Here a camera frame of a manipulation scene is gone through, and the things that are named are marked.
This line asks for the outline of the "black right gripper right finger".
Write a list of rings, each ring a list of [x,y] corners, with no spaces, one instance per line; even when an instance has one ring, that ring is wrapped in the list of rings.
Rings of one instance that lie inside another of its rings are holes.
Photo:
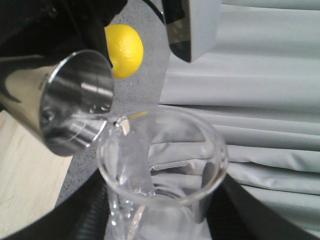
[[[231,176],[213,192],[208,207],[213,240],[318,240],[254,198]]]

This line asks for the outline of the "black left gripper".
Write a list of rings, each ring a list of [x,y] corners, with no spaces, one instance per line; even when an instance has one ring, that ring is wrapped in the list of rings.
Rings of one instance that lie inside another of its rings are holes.
[[[2,0],[0,66],[23,57],[94,50],[108,58],[105,27],[126,0]]]

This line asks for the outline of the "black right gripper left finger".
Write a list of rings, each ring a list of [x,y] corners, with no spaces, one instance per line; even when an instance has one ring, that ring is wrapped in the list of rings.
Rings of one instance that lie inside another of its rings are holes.
[[[109,218],[106,182],[99,172],[57,208],[6,240],[103,240]]]

